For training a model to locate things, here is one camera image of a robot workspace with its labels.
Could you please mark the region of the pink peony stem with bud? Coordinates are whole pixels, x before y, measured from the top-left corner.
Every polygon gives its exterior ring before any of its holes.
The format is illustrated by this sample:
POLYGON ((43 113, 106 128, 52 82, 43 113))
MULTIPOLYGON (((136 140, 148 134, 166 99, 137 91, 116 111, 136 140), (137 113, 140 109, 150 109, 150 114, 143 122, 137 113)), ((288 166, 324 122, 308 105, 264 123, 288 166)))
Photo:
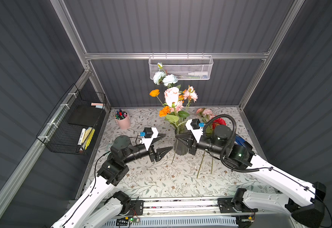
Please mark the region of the pink peony stem with bud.
MULTIPOLYGON (((210 119, 214 118, 213 112, 210 109, 206 109, 206 108, 199 108, 197 110, 196 114, 200 115, 200 117, 202 119, 202 122, 205 123, 205 124, 207 124, 210 121, 210 119)), ((213 131, 212 127, 207 126, 207 129, 205 130, 205 133, 203 133, 203 136, 201 137, 201 142, 204 142, 204 141, 207 140, 208 137, 211 137, 212 131, 213 131)), ((200 170, 201 170, 201 167, 202 167, 202 164, 203 164, 203 159, 205 157, 205 152, 207 152, 212 158, 210 173, 212 174, 212 172, 213 172, 214 156, 208 150, 206 150, 203 153, 202 161, 200 163, 200 167, 199 167, 199 170, 198 170, 198 173, 197 173, 197 178, 199 177, 199 173, 200 173, 200 170)))

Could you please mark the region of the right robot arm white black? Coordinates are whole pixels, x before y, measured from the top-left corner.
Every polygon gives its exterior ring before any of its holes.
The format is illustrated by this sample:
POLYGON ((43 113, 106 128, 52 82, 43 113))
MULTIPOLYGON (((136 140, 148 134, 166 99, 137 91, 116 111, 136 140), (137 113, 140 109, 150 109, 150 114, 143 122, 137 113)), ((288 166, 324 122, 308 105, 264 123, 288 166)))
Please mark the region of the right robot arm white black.
POLYGON ((275 167, 257 155, 246 141, 238 143, 237 123, 230 115, 215 116, 207 123, 199 119, 186 122, 187 132, 176 135, 176 141, 184 144, 189 154, 198 149, 217 154, 220 162, 236 173, 249 174, 278 190, 276 194, 258 193, 238 188, 227 202, 219 199, 222 209, 232 206, 236 212, 274 211, 290 215, 298 223, 309 228, 323 227, 326 186, 300 180, 275 167))

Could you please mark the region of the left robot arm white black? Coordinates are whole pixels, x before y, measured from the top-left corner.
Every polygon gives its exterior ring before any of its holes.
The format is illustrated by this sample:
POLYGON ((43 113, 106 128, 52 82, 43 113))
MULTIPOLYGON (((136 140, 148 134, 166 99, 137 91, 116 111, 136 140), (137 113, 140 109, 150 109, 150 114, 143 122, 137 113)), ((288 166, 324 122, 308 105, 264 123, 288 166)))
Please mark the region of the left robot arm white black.
POLYGON ((114 140, 107 160, 95 173, 94 180, 74 205, 58 220, 54 228, 100 228, 118 215, 127 215, 131 209, 131 198, 122 191, 114 193, 100 208, 96 207, 111 193, 129 172, 127 164, 144 157, 158 162, 172 149, 154 148, 154 143, 165 138, 155 127, 146 127, 139 134, 139 144, 132 145, 130 137, 121 135, 114 140))

